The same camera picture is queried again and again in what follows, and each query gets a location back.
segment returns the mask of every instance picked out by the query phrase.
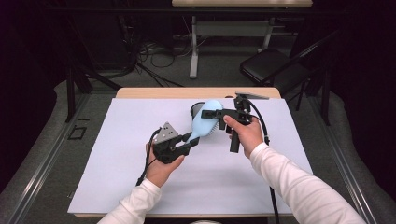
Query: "person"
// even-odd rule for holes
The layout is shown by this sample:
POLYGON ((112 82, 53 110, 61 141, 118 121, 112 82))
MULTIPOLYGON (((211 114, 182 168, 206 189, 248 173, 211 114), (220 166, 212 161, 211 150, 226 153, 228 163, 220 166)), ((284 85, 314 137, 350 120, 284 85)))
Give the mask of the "person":
MULTIPOLYGON (((229 116, 224 121, 238 133, 253 169, 282 197, 299 223, 365 223, 337 191, 267 146, 258 119, 247 126, 229 116)), ((161 186, 183 160, 180 156, 169 164, 153 162, 143 183, 99 223, 144 223, 146 213, 160 200, 161 186)))

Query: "white long-sleeve shirt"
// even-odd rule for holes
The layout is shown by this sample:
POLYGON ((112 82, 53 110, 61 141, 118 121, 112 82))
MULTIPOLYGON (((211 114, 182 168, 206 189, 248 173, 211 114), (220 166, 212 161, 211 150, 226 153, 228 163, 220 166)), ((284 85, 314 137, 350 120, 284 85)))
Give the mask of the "white long-sleeve shirt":
MULTIPOLYGON (((261 143, 252 151, 253 169, 282 197, 299 223, 365 223, 329 185, 261 143)), ((161 189, 145 179, 99 223, 144 223, 161 198, 161 189)))

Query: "hand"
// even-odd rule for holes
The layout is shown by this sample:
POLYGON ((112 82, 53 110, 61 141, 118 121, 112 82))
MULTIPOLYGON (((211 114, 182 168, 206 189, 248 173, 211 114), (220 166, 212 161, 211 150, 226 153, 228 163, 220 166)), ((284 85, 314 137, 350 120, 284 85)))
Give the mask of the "hand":
POLYGON ((244 147, 245 156, 250 159, 253 149, 263 142, 262 126, 259 120, 253 117, 249 125, 243 125, 228 115, 224 116, 223 119, 228 126, 233 128, 234 132, 238 133, 239 141, 244 147))
POLYGON ((170 174, 176 170, 176 168, 183 162, 184 156, 179 156, 172 163, 164 164, 161 161, 155 159, 153 153, 153 145, 151 145, 148 162, 153 163, 148 167, 146 172, 146 178, 155 184, 158 188, 162 187, 166 180, 169 178, 170 174))

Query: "black chair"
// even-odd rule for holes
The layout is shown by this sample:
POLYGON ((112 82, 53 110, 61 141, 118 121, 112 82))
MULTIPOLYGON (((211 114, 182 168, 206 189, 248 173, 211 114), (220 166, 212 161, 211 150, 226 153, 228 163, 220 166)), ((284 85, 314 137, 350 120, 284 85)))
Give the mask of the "black chair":
POLYGON ((301 84, 300 91, 288 100, 289 102, 299 96, 296 107, 296 110, 299 110, 306 82, 316 74, 323 74, 329 67, 329 60, 315 58, 315 52, 327 49, 337 34, 338 31, 335 31, 327 35, 292 58, 277 49, 265 49, 241 62, 240 71, 258 86, 276 87, 282 97, 301 84))

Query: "chair seat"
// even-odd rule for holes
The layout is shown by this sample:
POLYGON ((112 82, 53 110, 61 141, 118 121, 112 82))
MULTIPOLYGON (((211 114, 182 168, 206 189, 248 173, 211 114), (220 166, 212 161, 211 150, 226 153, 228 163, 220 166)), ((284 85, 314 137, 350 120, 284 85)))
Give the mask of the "chair seat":
MULTIPOLYGON (((243 61, 240 65, 240 71, 244 76, 262 85, 263 82, 271 79, 270 75, 289 61, 290 58, 278 50, 265 49, 243 61)), ((273 86, 283 95, 301 84, 309 75, 310 71, 308 69, 296 63, 276 75, 273 86)))

